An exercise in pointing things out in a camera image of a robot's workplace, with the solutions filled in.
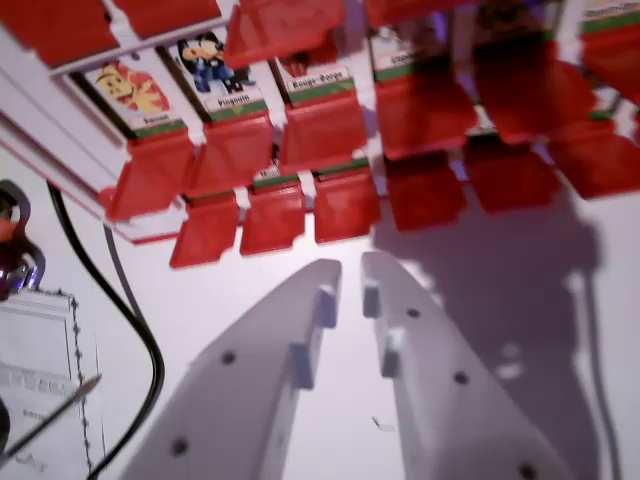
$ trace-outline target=red plastic flap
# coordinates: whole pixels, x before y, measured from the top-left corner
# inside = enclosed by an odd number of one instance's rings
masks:
[[[558,169],[582,198],[640,190],[640,148],[613,133],[613,122],[593,122],[571,140],[547,146]]]
[[[174,194],[182,191],[185,175],[193,159],[193,144],[186,130],[165,133],[150,138],[129,140],[133,162],[150,174],[158,174]]]
[[[640,25],[584,35],[584,64],[640,104]]]
[[[316,242],[368,235],[380,221],[380,201],[368,167],[316,178]]]
[[[205,126],[207,143],[187,173],[185,193],[192,197],[249,185],[271,164],[273,126],[259,114]]]
[[[235,195],[224,195],[189,209],[189,219],[182,224],[173,249],[170,265],[189,267],[217,262],[225,250],[233,247],[238,226]]]
[[[318,170],[349,163],[367,143],[367,128],[355,92],[287,107],[280,172]]]
[[[304,234],[305,198],[299,183],[260,188],[249,199],[241,255],[291,248]]]
[[[225,62],[241,68],[311,50],[344,21],[341,0],[243,1],[233,7]]]
[[[366,0],[369,24],[373,28],[394,25],[431,12],[450,10],[465,3],[470,2],[469,0]]]
[[[5,1],[1,18],[50,67],[118,46],[100,0]]]
[[[557,135],[583,122],[596,105],[580,72],[555,60],[517,67],[507,61],[479,65],[476,86],[500,138],[510,145]]]
[[[168,188],[157,173],[149,172],[142,163],[129,162],[122,168],[106,216],[112,222],[127,221],[136,215],[166,210],[175,197],[175,190]]]
[[[454,222],[467,206],[444,152],[388,163],[387,190],[401,232]]]
[[[141,37],[150,37],[220,16],[215,0],[114,0]]]
[[[449,72],[432,81],[408,76],[376,86],[384,153],[391,161],[461,147],[478,117]]]
[[[464,160],[471,186],[488,213],[549,204],[561,188],[553,169],[528,145],[478,138],[464,149]]]

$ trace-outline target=white surface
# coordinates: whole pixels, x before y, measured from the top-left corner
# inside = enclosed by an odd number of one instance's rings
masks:
[[[43,286],[74,284],[92,292],[108,448],[146,392],[146,353],[75,260],[44,181],[4,157],[0,177],[12,178],[31,199],[27,232],[49,262]],[[441,299],[515,402],[583,472],[579,479],[613,478],[593,380],[598,367],[620,472],[640,477],[640,195],[590,203],[560,197],[547,209],[494,217],[476,203],[457,224],[415,235],[395,232],[385,209],[371,238],[325,246],[316,246],[307,216],[307,234],[289,252],[242,258],[236,247],[217,265],[180,271],[168,267],[173,242],[134,247],[116,239],[167,363],[161,406],[188,363],[277,283],[316,258],[335,258],[343,265],[338,327],[325,336],[316,388],[301,395],[284,478],[402,478],[397,432],[379,430],[371,419],[397,426],[392,385],[379,374],[373,326],[361,312],[360,255],[375,246],[403,259]],[[87,250],[121,291],[101,224],[68,206]],[[140,437],[104,479],[118,478]]]

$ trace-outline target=screw hole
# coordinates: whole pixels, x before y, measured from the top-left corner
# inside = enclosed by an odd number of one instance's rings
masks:
[[[528,463],[523,463],[522,465],[520,465],[520,468],[518,470],[520,472],[520,476],[525,480],[535,480],[536,478],[538,478],[536,469]]]
[[[181,457],[189,450],[189,442],[185,438],[176,438],[171,444],[171,454],[174,457]]]
[[[456,372],[453,374],[453,379],[459,385],[467,385],[469,383],[469,375],[464,372]]]
[[[228,352],[224,352],[222,354],[222,357],[220,357],[220,361],[222,362],[223,365],[231,365],[233,362],[236,361],[235,352],[231,350],[229,350]]]

